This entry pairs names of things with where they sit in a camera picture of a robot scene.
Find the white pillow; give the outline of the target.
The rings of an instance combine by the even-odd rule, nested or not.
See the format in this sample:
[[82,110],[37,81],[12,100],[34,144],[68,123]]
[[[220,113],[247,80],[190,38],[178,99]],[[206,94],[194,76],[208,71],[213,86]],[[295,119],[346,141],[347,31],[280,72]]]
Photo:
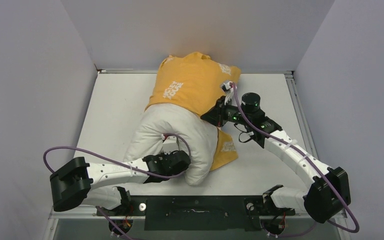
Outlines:
[[218,143],[218,130],[180,106],[161,103],[149,106],[124,155],[130,162],[149,155],[184,151],[190,165],[184,174],[188,185],[202,183],[210,172]]

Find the yellow and blue pillowcase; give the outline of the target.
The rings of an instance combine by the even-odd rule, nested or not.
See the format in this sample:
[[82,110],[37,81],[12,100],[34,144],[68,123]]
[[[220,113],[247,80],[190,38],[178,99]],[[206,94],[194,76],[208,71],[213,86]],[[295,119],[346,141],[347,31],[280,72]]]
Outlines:
[[241,70],[193,52],[184,57],[168,56],[159,66],[156,82],[136,139],[158,138],[172,133],[190,145],[192,180],[238,158],[232,137],[221,124],[201,119],[225,96],[224,82],[238,83]]

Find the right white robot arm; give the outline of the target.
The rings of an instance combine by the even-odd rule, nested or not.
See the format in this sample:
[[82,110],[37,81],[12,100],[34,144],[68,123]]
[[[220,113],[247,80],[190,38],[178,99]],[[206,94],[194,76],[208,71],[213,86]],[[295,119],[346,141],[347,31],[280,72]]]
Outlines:
[[260,108],[261,97],[249,92],[239,106],[220,97],[201,119],[222,127],[231,122],[244,126],[250,139],[277,156],[305,184],[306,190],[276,185],[263,193],[262,207],[273,215],[299,210],[318,223],[325,223],[351,203],[349,178],[341,167],[332,168],[294,142],[274,120]]

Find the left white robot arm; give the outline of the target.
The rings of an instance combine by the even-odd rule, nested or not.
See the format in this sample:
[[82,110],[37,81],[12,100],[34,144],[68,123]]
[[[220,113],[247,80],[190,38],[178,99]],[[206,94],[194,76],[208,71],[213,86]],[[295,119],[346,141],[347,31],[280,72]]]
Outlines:
[[183,150],[148,155],[133,161],[93,163],[76,157],[50,176],[53,209],[72,210],[80,205],[98,206],[123,215],[128,211],[130,193],[126,183],[161,183],[180,176],[191,164]]

